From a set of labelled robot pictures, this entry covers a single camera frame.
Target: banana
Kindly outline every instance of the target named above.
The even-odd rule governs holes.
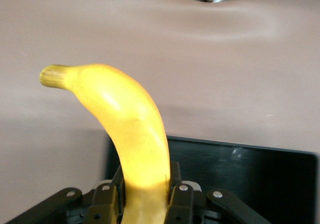
[[[42,70],[40,82],[74,93],[113,140],[125,185],[121,224],[163,224],[170,191],[169,148],[147,91],[105,64],[50,65]]]

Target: beige surface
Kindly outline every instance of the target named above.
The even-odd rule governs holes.
[[[49,64],[108,63],[170,135],[320,153],[320,0],[0,0],[0,223],[102,176],[105,134]]]

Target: yellow banana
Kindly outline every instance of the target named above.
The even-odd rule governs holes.
[[[169,149],[160,113],[147,91],[105,64],[51,65],[41,72],[40,82],[74,93],[113,140],[125,183],[121,224],[163,224],[170,190]]]

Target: screw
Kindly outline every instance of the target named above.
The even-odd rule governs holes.
[[[69,197],[72,197],[74,194],[76,194],[73,190],[72,191],[69,191],[66,196],[69,198]]]
[[[224,196],[220,191],[217,191],[217,190],[214,191],[212,194],[215,198],[222,198]]]
[[[106,190],[109,190],[110,189],[110,186],[109,185],[104,185],[102,187],[102,191],[106,191]]]
[[[189,188],[186,185],[179,186],[179,189],[183,192],[187,191]]]

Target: plastic banana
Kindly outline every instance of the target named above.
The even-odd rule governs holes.
[[[170,158],[160,113],[147,91],[105,64],[51,65],[40,82],[69,90],[100,121],[119,155],[124,183],[122,224],[163,224],[170,190]]]

